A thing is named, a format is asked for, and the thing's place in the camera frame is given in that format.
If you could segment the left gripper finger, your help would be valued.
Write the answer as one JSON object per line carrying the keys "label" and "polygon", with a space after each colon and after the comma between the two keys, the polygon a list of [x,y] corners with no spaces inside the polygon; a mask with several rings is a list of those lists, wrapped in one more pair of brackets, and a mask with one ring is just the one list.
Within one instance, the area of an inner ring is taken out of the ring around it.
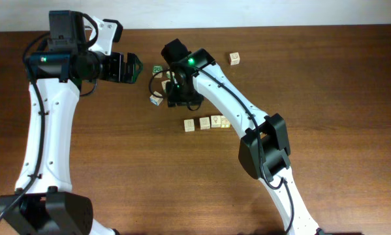
{"label": "left gripper finger", "polygon": [[128,69],[141,69],[142,68],[142,62],[139,60],[136,54],[134,53],[128,53],[127,54],[127,62],[126,67]]}
{"label": "left gripper finger", "polygon": [[125,83],[127,84],[135,84],[139,74],[142,72],[143,67],[139,67],[138,69],[134,67],[126,67],[125,69]]}

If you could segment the blue-sided leaf block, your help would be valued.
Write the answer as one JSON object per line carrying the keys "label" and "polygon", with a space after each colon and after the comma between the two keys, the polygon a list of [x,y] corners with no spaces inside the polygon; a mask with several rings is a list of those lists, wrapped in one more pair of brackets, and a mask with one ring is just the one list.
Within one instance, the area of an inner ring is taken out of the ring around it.
{"label": "blue-sided leaf block", "polygon": [[149,99],[156,106],[159,106],[163,101],[162,95],[157,91],[154,91]]}

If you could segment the number 8 wooden block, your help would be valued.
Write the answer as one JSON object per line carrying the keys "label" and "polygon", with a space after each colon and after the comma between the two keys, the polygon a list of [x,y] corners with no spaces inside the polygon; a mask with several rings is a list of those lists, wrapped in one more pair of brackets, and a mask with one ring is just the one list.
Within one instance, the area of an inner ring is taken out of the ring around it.
{"label": "number 8 wooden block", "polygon": [[194,119],[185,119],[184,120],[184,129],[185,132],[192,132],[195,130],[195,121]]}

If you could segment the red-sided number 5 block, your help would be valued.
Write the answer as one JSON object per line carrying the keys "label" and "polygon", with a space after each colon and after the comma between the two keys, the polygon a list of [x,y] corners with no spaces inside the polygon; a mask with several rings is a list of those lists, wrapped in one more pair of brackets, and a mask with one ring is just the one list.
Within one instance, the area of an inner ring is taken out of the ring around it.
{"label": "red-sided number 5 block", "polygon": [[205,129],[210,129],[211,128],[209,117],[201,117],[199,119],[199,122],[200,122],[200,129],[201,130],[205,130]]}

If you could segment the ice cream picture block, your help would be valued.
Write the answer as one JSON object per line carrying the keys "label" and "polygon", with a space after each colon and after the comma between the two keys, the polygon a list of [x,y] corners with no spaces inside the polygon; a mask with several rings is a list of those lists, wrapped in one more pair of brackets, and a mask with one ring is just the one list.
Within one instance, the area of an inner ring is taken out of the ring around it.
{"label": "ice cream picture block", "polygon": [[220,128],[221,127],[221,116],[211,116],[211,128]]}

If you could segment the yellow-sided wooden block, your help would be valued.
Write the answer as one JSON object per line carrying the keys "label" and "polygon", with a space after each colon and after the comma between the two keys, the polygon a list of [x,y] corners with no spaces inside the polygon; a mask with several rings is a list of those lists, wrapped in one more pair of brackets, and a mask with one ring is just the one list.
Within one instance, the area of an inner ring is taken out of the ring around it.
{"label": "yellow-sided wooden block", "polygon": [[231,123],[225,116],[221,116],[221,128],[230,128]]}

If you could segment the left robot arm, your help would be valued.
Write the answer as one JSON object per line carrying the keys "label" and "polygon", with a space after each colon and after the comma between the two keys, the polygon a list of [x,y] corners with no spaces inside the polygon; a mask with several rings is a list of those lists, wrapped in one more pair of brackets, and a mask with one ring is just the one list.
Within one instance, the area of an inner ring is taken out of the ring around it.
{"label": "left robot arm", "polygon": [[52,10],[50,30],[33,40],[22,61],[31,114],[23,166],[14,193],[0,196],[0,221],[19,234],[115,234],[93,215],[88,197],[72,192],[70,140],[83,82],[133,84],[143,65],[112,51],[123,26],[72,10]]}

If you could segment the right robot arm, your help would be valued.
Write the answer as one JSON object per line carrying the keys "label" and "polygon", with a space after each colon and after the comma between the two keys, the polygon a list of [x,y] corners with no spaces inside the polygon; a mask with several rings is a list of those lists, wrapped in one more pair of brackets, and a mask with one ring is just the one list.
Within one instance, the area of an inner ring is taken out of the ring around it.
{"label": "right robot arm", "polygon": [[164,46],[161,55],[176,76],[166,86],[168,105],[195,110],[208,99],[236,131],[239,162],[269,192],[285,234],[323,234],[294,182],[285,120],[279,114],[268,115],[246,99],[205,49],[190,52],[175,39]]}

